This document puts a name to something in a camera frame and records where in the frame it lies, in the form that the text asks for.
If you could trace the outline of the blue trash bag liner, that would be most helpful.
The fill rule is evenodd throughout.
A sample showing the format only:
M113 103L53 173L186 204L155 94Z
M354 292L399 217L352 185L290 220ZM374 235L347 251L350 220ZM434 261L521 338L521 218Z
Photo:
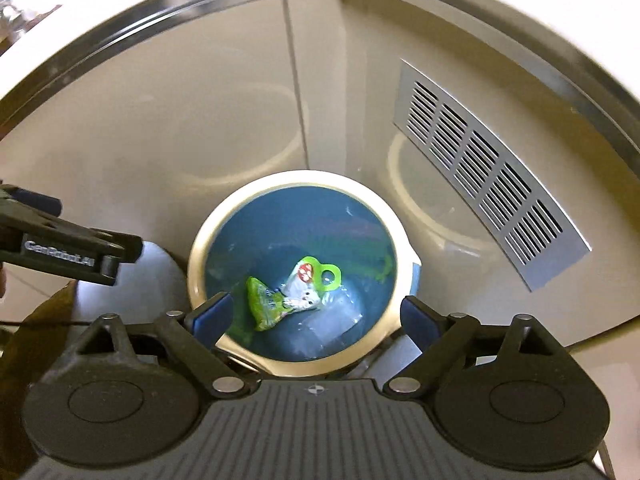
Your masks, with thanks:
M383 223L358 200L329 188L282 188L236 212L207 255L206 292L232 295L228 334L242 348L272 360L306 362L294 360L283 339L291 315L314 309L290 312L271 330L258 332L246 296L250 276L281 292L296 263L306 256L338 266L341 287L360 293L366 314L363 336L381 318L396 280L393 243Z

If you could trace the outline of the cream round trash bin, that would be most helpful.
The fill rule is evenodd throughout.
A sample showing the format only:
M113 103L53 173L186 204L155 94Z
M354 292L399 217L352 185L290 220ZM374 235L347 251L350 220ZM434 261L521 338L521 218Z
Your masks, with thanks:
M194 308L217 292L232 299L217 349L270 375L311 377L355 364L399 330L421 266L381 196L339 174L292 170L213 209L186 282Z

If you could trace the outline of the green snack wrapper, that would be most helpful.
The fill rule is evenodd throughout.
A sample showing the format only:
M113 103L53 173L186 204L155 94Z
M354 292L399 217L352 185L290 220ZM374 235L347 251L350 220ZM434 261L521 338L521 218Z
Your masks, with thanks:
M269 288L254 276L246 280L246 296L258 332L271 330L291 312L280 292Z

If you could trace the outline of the clear plastic wrapper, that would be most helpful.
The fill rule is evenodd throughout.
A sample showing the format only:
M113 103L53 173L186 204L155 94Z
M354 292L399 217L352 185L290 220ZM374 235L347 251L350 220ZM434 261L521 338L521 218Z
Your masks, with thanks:
M293 314L290 320L283 343L297 361L318 360L345 350L366 328L362 297L346 287L327 292L317 309Z

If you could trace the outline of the white green plastic package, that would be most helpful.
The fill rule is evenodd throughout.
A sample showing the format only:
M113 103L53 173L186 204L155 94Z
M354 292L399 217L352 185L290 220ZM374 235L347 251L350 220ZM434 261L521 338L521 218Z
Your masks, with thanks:
M341 284L342 271L338 266L306 256L294 266L281 294L291 312L306 311L318 308L323 296L334 292Z

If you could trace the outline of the left beige cabinet door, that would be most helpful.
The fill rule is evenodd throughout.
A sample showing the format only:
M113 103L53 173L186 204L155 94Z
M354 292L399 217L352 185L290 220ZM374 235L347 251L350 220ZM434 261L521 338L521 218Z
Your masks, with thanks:
M179 258L237 188L305 165L283 0L209 14L119 53L1 143L6 182L57 197L71 222L137 234Z

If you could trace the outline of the beige cabinet door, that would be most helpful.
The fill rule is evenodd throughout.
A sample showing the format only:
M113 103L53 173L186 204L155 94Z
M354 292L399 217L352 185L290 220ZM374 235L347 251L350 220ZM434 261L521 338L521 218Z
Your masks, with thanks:
M589 122L504 55L401 0L347 0L360 180L401 218L422 261L419 296L486 324L536 316L570 346L639 319L639 181ZM589 243L529 289L463 198L394 124L402 64L447 90L539 179Z
M179 258L237 188L305 165L283 0L209 14L119 53L1 143L6 182L57 197L71 222L137 234Z

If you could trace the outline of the right beige cabinet door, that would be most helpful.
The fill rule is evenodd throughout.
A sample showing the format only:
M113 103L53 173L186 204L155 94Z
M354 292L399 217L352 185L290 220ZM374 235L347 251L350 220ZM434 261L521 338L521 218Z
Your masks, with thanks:
M589 122L504 55L401 0L347 0L360 180L401 218L422 261L419 296L486 324L536 316L570 346L639 319L639 181ZM463 198L394 124L402 64L447 90L539 179L589 243L529 289Z

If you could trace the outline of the silver ventilation grille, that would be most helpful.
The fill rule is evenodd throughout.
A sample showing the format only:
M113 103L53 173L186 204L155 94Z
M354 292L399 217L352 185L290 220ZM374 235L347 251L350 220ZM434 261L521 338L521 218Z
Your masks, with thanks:
M394 125L462 197L529 290L591 252L574 221L503 140L405 60Z

